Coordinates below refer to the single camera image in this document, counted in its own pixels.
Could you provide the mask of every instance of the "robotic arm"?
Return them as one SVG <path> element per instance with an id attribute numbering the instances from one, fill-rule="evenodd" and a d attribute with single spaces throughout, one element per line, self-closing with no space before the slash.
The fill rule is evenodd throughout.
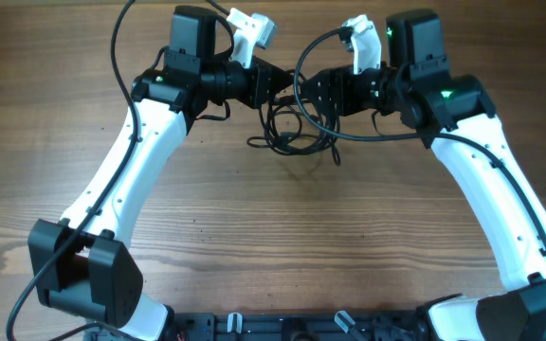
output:
<path id="1" fill-rule="evenodd" d="M 259 108 L 292 83 L 290 74 L 252 56 L 254 46 L 267 47 L 275 34 L 277 27 L 269 18 L 232 9 L 227 20 L 238 28 L 235 48 L 214 55 L 214 30 L 220 21 L 216 13 L 176 8 L 164 69 L 145 71 L 133 85 L 139 143 L 77 244 L 38 283 L 40 302 L 141 340 L 299 341 L 315 340 L 316 335 L 322 340 L 359 341 L 546 340 L 546 211 L 513 158 L 481 84 L 472 76 L 450 77 L 439 18 L 430 10 L 387 19 L 390 66 L 381 62 L 373 22 L 365 15 L 350 19 L 339 35 L 354 52 L 353 65 L 319 72 L 302 83 L 301 94 L 326 117 L 366 109 L 383 115 L 401 112 L 402 122 L 417 132 L 413 137 L 433 150 L 463 190 L 490 241 L 508 293 L 445 297 L 415 312 L 360 316 L 338 312 L 334 317 L 174 314 L 171 307 L 142 294 L 142 275 L 128 253 L 134 225 L 156 178 L 193 122 L 208 101 L 222 105 L 237 99 Z M 28 244 L 35 273 L 104 190 L 128 147 L 132 124 L 129 113 L 94 179 L 61 220 L 57 224 L 40 220 L 33 227 Z M 542 234 L 501 168 L 523 191 L 545 229 Z M 90 249 L 87 258 L 78 254 L 85 247 Z"/>

